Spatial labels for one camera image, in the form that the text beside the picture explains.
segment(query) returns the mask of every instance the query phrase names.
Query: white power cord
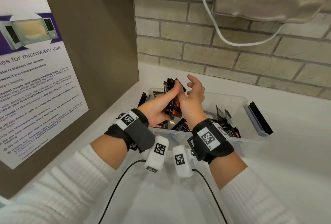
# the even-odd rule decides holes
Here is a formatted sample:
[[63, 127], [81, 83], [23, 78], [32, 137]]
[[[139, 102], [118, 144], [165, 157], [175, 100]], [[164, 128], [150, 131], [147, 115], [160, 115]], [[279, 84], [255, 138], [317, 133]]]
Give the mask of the white power cord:
[[228, 45], [231, 45], [231, 46], [254, 46], [254, 45], [261, 45], [261, 44], [266, 43], [266, 42], [268, 42], [269, 40], [275, 38], [275, 36], [279, 33], [279, 31], [280, 31], [280, 29], [281, 29], [281, 27], [282, 27], [282, 26], [280, 26], [280, 27], [278, 28], [277, 32], [275, 32], [275, 34], [272, 35], [270, 38], [265, 39], [265, 40], [260, 41], [260, 42], [253, 42], [253, 43], [233, 43], [233, 42], [230, 42], [230, 41], [226, 40], [226, 39], [223, 37], [223, 35], [221, 34], [221, 32], [220, 32], [220, 30], [219, 30], [219, 28], [218, 28], [217, 22], [216, 22], [215, 18], [213, 17], [212, 12], [210, 11], [210, 9], [209, 9], [209, 7], [208, 7], [208, 5], [207, 5], [206, 0], [202, 0], [202, 2], [203, 2], [203, 4], [204, 4], [204, 6], [205, 6], [205, 9], [207, 10], [207, 13], [208, 13], [210, 19], [212, 20], [212, 22], [213, 22], [213, 24], [214, 24], [214, 26], [215, 26], [215, 29], [216, 29], [216, 32], [217, 32], [218, 36], [221, 38], [222, 41], [224, 41], [225, 43], [227, 43]]

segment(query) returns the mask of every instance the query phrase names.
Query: left hand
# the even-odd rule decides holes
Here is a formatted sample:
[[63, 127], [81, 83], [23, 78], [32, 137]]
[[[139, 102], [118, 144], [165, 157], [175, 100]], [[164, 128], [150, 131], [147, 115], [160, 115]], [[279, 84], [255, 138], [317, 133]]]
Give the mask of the left hand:
[[160, 94], [155, 99], [147, 101], [138, 107], [138, 109], [147, 117], [149, 126], [155, 126], [167, 119], [169, 115], [164, 113], [168, 103], [177, 96], [181, 84], [175, 80], [175, 86], [166, 94]]

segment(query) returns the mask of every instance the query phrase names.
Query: right hand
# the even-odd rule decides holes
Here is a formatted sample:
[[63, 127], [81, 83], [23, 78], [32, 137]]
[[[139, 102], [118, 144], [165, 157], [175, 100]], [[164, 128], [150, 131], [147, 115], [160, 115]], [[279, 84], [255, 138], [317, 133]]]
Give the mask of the right hand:
[[207, 116], [202, 109], [202, 102], [205, 99], [205, 88], [193, 75], [189, 74], [187, 78], [191, 81], [187, 83], [187, 86], [192, 88], [192, 90], [187, 92], [188, 96], [186, 96], [183, 87], [180, 86], [177, 98], [180, 103], [180, 110], [187, 121], [187, 125], [191, 130], [193, 130], [198, 123], [207, 119]]

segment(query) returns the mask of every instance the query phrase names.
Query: black cable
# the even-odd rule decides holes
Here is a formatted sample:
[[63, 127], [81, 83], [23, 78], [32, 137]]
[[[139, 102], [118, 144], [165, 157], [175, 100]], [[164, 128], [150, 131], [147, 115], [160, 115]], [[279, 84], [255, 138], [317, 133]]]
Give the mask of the black cable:
[[217, 199], [215, 198], [215, 195], [214, 195], [212, 189], [210, 188], [210, 186], [209, 186], [207, 180], [205, 179], [205, 177], [204, 177], [204, 176], [202, 175], [202, 173], [200, 173], [197, 169], [192, 169], [192, 171], [194, 171], [194, 172], [198, 172], [198, 173], [202, 176], [202, 178], [205, 180], [205, 182], [206, 182], [206, 184], [207, 184], [207, 186], [208, 186], [210, 192], [212, 193], [212, 195], [213, 195], [213, 197], [214, 197], [214, 200], [215, 200], [215, 202], [216, 202], [216, 204], [217, 204], [217, 206], [218, 206], [218, 209], [219, 209], [219, 211], [221, 212], [221, 214], [222, 214], [222, 216], [223, 216], [223, 219], [224, 219], [225, 223], [228, 224], [228, 222], [226, 221], [226, 218], [225, 218], [225, 216], [224, 216], [224, 214], [223, 214], [223, 212], [222, 212], [222, 209], [221, 209], [220, 206], [218, 205]]
[[[110, 198], [109, 198], [108, 204], [107, 204], [107, 206], [106, 206], [106, 208], [105, 208], [105, 210], [104, 210], [104, 212], [103, 212], [103, 214], [102, 214], [102, 216], [101, 216], [101, 219], [100, 219], [100, 221], [99, 221], [98, 224], [100, 224], [100, 223], [102, 222], [102, 219], [103, 219], [103, 217], [104, 217], [105, 214], [106, 214], [106, 211], [107, 211], [107, 209], [108, 209], [108, 206], [109, 206], [109, 204], [110, 204], [110, 201], [112, 200], [112, 198], [113, 198], [113, 196], [114, 196], [114, 193], [115, 193], [115, 191], [116, 191], [116, 189], [117, 189], [119, 183], [121, 182], [123, 176], [124, 176], [124, 175], [126, 174], [126, 172], [130, 169], [130, 167], [132, 167], [135, 163], [138, 163], [138, 162], [146, 162], [146, 160], [145, 160], [145, 159], [137, 160], [137, 161], [135, 161], [134, 163], [132, 163], [132, 164], [131, 164], [131, 165], [130, 165], [130, 166], [124, 171], [124, 173], [122, 174], [121, 178], [119, 178], [118, 183], [116, 184], [116, 186], [115, 186], [115, 188], [114, 188], [114, 191], [113, 191], [112, 195], [111, 195]], [[214, 195], [212, 189], [210, 188], [210, 186], [209, 186], [207, 180], [205, 179], [205, 177], [204, 177], [204, 176], [202, 175], [202, 173], [200, 173], [197, 169], [192, 169], [192, 171], [194, 171], [194, 172], [198, 172], [198, 173], [202, 176], [202, 178], [205, 180], [205, 182], [206, 182], [206, 184], [207, 184], [207, 186], [208, 186], [210, 192], [212, 193], [212, 196], [213, 196], [213, 198], [214, 198], [214, 200], [215, 200], [215, 202], [216, 202], [216, 204], [217, 204], [217, 206], [218, 206], [218, 209], [219, 209], [219, 211], [220, 211], [221, 214], [222, 214], [222, 217], [223, 217], [225, 223], [228, 224], [228, 222], [226, 221], [226, 218], [225, 218], [225, 216], [224, 216], [224, 214], [223, 214], [223, 212], [222, 212], [222, 210], [221, 210], [221, 208], [220, 208], [220, 206], [219, 206], [219, 204], [218, 204], [218, 202], [217, 202], [217, 199], [215, 198], [215, 195]]]
[[102, 217], [101, 217], [101, 219], [100, 219], [100, 221], [99, 221], [98, 224], [100, 224], [100, 223], [102, 222], [102, 219], [103, 219], [103, 217], [105, 216], [105, 213], [106, 213], [107, 208], [108, 208], [108, 206], [109, 206], [109, 203], [110, 203], [110, 201], [112, 200], [113, 195], [114, 195], [114, 193], [115, 193], [115, 191], [116, 191], [116, 189], [117, 189], [119, 183], [121, 182], [123, 176], [124, 176], [125, 173], [129, 170], [130, 167], [132, 167], [135, 163], [138, 163], [138, 162], [146, 162], [146, 160], [145, 160], [145, 159], [137, 160], [137, 161], [135, 161], [134, 163], [132, 163], [132, 164], [131, 164], [131, 165], [130, 165], [130, 166], [124, 171], [124, 173], [122, 174], [121, 178], [119, 178], [119, 181], [118, 181], [118, 183], [116, 184], [116, 187], [114, 188], [114, 191], [113, 191], [112, 195], [110, 196], [110, 199], [109, 199], [109, 201], [108, 201], [108, 204], [107, 204], [107, 206], [106, 206], [106, 208], [105, 208], [105, 211], [104, 211], [104, 213], [102, 214]]

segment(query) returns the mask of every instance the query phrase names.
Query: hand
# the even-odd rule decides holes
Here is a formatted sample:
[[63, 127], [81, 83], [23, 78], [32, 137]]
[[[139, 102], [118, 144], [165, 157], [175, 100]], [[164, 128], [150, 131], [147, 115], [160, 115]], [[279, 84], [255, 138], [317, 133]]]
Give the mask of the hand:
[[177, 98], [179, 99], [180, 110], [187, 121], [187, 125], [191, 130], [193, 130], [198, 123], [207, 119], [207, 116], [202, 109], [202, 102], [205, 99], [205, 88], [193, 75], [189, 74], [187, 77], [191, 81], [187, 83], [187, 86], [192, 88], [192, 90], [187, 92], [187, 97], [184, 93], [183, 87], [180, 86]]
[[138, 109], [147, 117], [149, 126], [155, 126], [167, 119], [169, 115], [164, 113], [165, 107], [175, 98], [179, 89], [183, 89], [178, 80], [175, 80], [174, 87], [166, 94], [160, 94], [155, 99], [147, 101], [138, 107]]

